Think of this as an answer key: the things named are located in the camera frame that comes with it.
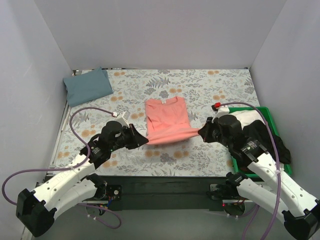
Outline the floral patterned table mat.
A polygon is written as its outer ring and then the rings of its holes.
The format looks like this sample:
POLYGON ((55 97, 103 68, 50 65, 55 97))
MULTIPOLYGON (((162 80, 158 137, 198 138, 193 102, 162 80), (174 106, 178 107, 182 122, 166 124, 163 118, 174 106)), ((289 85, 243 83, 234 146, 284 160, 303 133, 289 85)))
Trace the floral patterned table mat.
MULTIPOLYGON (((109 70, 113 94, 69 107, 54 153, 52 168, 70 164, 84 142, 98 134, 110 120, 110 112, 129 112, 128 121, 142 135, 147 131, 145 102, 185 100, 193 128, 201 128, 216 102, 245 102, 259 105, 247 69, 109 70)), ((233 170, 228 150, 220 144, 204 143, 201 137, 169 145, 143 145, 120 149, 97 169, 106 176, 223 177, 233 170)))

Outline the green plastic bin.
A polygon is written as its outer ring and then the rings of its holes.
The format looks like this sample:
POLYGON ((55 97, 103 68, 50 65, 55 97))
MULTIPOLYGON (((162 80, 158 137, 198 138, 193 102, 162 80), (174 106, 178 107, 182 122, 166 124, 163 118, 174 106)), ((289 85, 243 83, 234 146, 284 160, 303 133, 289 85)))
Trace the green plastic bin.
MULTIPOLYGON (((270 110, 265 106, 258 106, 257 109, 262 113, 265 120, 268 122, 268 126, 269 126, 271 132, 274 135, 277 135, 279 137, 280 135, 279 135, 276 123, 274 121, 274 118, 273 118, 270 110)), ((256 112, 256 110, 254 110, 252 107, 229 107, 230 114, 234 113, 234 112, 240 112, 240 111, 255 111, 256 112)), ((249 178, 256 178, 256 179, 259 178, 257 174, 253 173, 252 171, 248 170, 247 168, 246 169, 240 168, 240 164, 237 162, 237 160, 234 157, 232 157, 232 167, 233 167, 234 173, 240 172, 240 173, 246 174, 249 178)), ((284 172, 286 172, 289 176, 291 176, 293 173, 290 164, 281 163, 280 169, 283 170, 284 172)))

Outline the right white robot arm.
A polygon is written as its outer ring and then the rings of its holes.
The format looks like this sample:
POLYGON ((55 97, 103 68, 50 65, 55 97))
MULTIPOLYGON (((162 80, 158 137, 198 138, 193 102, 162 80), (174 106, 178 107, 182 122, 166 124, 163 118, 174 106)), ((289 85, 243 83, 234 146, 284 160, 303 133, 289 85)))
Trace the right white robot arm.
POLYGON ((243 197, 255 202, 275 213, 296 240, 308 240, 319 230, 319 199, 300 187, 286 172, 277 169, 271 153, 257 139, 244 134, 240 121, 234 115, 209 117, 198 133, 206 143, 227 147, 233 158, 256 173, 272 189, 263 188, 241 172, 229 172, 225 183, 212 191, 215 198, 243 197))

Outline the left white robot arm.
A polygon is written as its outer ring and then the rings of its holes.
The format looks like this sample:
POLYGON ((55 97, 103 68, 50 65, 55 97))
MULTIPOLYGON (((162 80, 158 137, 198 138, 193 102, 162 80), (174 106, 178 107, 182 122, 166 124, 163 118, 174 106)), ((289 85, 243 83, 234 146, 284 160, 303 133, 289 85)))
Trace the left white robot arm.
POLYGON ((116 150, 136 149, 148 143, 133 124, 109 121, 74 158, 67 170, 59 171, 45 183, 17 197, 16 216, 34 237, 47 232, 65 211, 84 200, 101 200, 107 183, 95 170, 116 150))

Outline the salmon pink t-shirt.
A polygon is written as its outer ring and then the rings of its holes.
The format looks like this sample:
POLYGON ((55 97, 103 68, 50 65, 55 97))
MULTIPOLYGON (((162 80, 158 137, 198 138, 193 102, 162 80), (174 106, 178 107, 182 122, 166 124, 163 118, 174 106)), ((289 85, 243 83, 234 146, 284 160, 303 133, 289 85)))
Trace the salmon pink t-shirt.
POLYGON ((166 145, 198 136, 191 127, 187 105, 183 97, 145 102, 148 145, 166 145))

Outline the white t-shirt in bin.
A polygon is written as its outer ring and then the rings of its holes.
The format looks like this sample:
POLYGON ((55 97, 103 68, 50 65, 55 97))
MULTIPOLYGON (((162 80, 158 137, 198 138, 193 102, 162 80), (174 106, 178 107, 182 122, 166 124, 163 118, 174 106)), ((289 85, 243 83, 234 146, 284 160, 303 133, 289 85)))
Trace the white t-shirt in bin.
POLYGON ((235 116, 236 119, 240 122, 242 129, 246 126, 249 126, 254 121, 261 121, 262 123, 264 123, 260 114, 255 110, 235 111, 232 112, 231 115, 235 116))

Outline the folded blue-grey t-shirt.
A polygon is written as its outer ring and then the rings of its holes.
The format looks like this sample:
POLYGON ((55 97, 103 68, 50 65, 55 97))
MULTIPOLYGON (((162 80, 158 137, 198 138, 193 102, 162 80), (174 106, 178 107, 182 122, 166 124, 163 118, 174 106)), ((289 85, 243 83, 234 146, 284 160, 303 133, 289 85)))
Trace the folded blue-grey t-shirt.
POLYGON ((63 83, 70 107, 111 95, 114 92, 107 71, 101 67, 84 74, 64 78, 63 83))

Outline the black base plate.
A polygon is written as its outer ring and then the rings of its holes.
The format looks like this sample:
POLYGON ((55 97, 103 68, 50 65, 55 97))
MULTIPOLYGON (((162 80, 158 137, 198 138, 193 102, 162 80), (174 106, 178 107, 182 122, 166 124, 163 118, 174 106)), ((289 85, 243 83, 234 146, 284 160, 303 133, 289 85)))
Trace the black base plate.
POLYGON ((107 182, 104 198, 85 200, 92 205, 106 205, 114 191, 118 197, 111 201, 112 211, 123 210, 223 210, 223 202, 214 199, 215 185, 227 177, 185 176, 103 176, 107 182))

